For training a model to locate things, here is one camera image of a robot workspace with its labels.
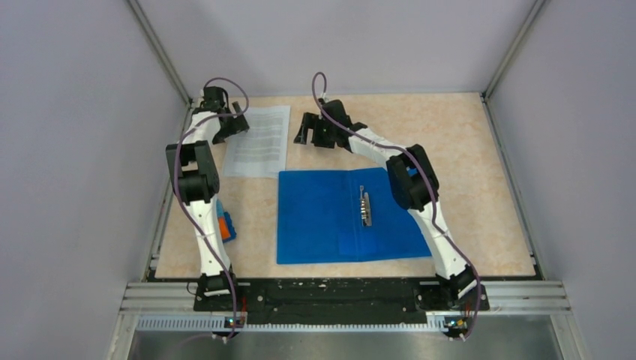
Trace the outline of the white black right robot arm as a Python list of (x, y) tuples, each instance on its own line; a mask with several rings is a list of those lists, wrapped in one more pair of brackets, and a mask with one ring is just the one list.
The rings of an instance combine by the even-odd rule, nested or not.
[(395, 202), (415, 220), (433, 257), (441, 302), (459, 309), (480, 285), (473, 264), (452, 239), (440, 204), (440, 183), (424, 148), (397, 145), (374, 133), (366, 124), (352, 122), (341, 100), (317, 101), (317, 113), (302, 116), (296, 144), (340, 147), (380, 165), (388, 175)]

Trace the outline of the blue plastic folder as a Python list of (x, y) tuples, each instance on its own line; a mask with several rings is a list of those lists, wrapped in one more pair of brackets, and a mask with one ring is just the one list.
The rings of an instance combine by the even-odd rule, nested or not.
[[(370, 196), (372, 226), (362, 226), (359, 187)], [(277, 195), (279, 265), (359, 263), (430, 257), (415, 220), (394, 200), (387, 172), (280, 172)]]

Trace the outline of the white printed paper files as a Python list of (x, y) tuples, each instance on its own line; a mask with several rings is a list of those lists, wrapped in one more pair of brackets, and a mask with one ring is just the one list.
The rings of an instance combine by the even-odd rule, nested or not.
[(245, 117), (250, 129), (229, 138), (223, 176), (276, 179), (287, 167), (291, 107), (254, 107)]

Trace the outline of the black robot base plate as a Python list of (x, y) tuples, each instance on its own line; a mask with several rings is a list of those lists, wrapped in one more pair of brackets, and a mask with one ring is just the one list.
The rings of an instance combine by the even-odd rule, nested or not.
[(432, 277), (243, 278), (236, 295), (205, 295), (187, 285), (200, 312), (236, 312), (243, 326), (425, 324), (437, 311), (488, 311), (485, 288), (453, 300)]

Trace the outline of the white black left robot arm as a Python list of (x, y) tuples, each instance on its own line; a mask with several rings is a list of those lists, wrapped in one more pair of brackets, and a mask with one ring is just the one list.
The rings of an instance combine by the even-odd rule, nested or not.
[(183, 139), (165, 150), (173, 193), (193, 224), (199, 249), (201, 275), (196, 296), (211, 297), (223, 310), (237, 306), (241, 291), (233, 285), (232, 265), (224, 248), (230, 230), (220, 210), (220, 176), (211, 147), (248, 130), (239, 103), (230, 103), (225, 89), (208, 85)]

